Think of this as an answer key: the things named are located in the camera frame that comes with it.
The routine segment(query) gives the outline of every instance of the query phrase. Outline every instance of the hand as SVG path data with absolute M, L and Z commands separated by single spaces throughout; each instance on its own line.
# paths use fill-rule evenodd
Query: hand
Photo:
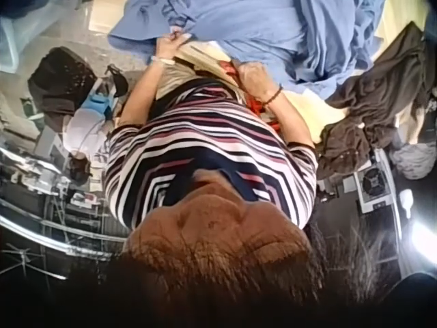
M 266 67 L 256 61 L 241 64 L 232 61 L 240 76 L 246 92 L 263 103 L 269 101 L 278 92 L 279 85 L 268 75 Z
M 165 34 L 157 40 L 155 56 L 163 59 L 173 59 L 179 47 L 191 38 L 189 33 L 182 34 L 182 29 L 179 27 L 174 27 L 172 30 L 172 33 Z

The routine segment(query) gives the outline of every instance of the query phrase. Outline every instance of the tiled floor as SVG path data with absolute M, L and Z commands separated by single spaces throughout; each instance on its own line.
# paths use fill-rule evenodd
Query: tiled floor
M 27 79 L 53 47 L 66 46 L 73 50 L 91 65 L 98 76 L 104 74 L 110 63 L 124 71 L 144 67 L 142 60 L 115 50 L 107 41 L 108 32 L 123 14 L 125 2 L 93 0 L 83 3 L 26 46 L 20 55 L 16 74 L 0 72 L 0 115 L 8 119 L 10 130 L 32 139 L 38 136 L 34 124 L 25 119 L 20 99 L 29 97 Z M 24 149 L 33 148 L 31 142 L 21 138 L 13 141 Z

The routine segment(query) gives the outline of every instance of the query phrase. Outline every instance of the bracelet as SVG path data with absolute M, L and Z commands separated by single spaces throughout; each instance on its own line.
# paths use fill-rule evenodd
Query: bracelet
M 176 62 L 172 59 L 165 59 L 165 58 L 160 58 L 157 56 L 152 56 L 152 61 L 153 62 L 161 62 L 164 63 L 166 65 L 174 65 Z
M 282 85 L 280 84 L 280 85 L 279 85 L 279 89 L 278 89 L 278 91 L 276 91 L 276 94 L 274 94 L 273 97 L 270 98 L 269 100 L 267 100 L 266 102 L 263 102 L 262 105 L 263 105 L 263 106 L 267 106 L 268 104 L 270 104 L 274 99 L 277 98 L 277 96 L 279 96 L 279 94 L 281 93 L 282 90 L 283 90 L 283 87 L 282 87 Z

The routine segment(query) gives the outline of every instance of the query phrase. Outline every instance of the white cloth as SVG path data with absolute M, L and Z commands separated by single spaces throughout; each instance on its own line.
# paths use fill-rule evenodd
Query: white cloth
M 68 122 L 63 135 L 65 149 L 68 152 L 82 152 L 91 161 L 107 139 L 100 130 L 104 122 L 104 115 L 97 111 L 79 108 Z

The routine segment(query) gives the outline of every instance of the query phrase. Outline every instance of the light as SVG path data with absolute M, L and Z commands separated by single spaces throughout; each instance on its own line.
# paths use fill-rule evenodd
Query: light
M 437 236 L 422 223 L 414 222 L 412 243 L 423 256 L 437 264 Z

